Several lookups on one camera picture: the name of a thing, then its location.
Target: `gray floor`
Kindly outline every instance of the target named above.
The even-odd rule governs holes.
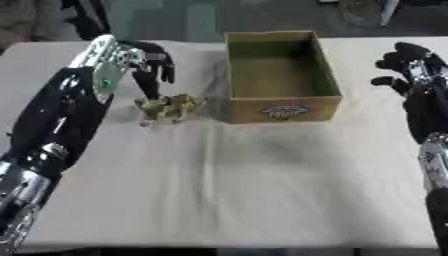
[[[103,0],[122,38],[220,42],[228,31],[314,30],[321,37],[448,35],[448,6],[401,6],[386,28],[347,24],[317,0]]]

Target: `robotic arm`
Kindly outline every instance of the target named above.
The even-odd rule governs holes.
[[[95,135],[130,69],[148,98],[158,97],[158,77],[174,82],[173,61],[160,46],[103,35],[22,111],[9,134],[10,149],[0,158],[0,255],[14,253],[24,240],[63,171]]]
[[[419,161],[428,191],[426,206],[442,255],[448,255],[448,66],[426,48],[397,43],[395,52],[376,63],[405,80],[378,77],[405,98],[403,107],[411,135],[421,144]]]

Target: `table surface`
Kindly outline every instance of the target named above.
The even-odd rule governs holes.
[[[28,245],[434,247],[418,145],[402,99],[373,87],[397,41],[448,59],[448,38],[322,39],[344,96],[331,121],[230,125],[194,117],[139,127],[130,76]],[[213,94],[224,45],[160,41],[177,64],[162,93]],[[0,131],[86,43],[17,44],[0,57]],[[0,150],[6,150],[6,136]]]

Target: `open cardboard box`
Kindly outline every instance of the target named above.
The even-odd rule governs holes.
[[[226,34],[230,122],[324,121],[342,99],[313,32]]]

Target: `box label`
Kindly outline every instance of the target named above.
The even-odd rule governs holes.
[[[269,118],[276,121],[288,121],[298,115],[307,113],[309,109],[301,104],[293,103],[279,103],[263,107],[260,109],[260,113],[269,116]]]

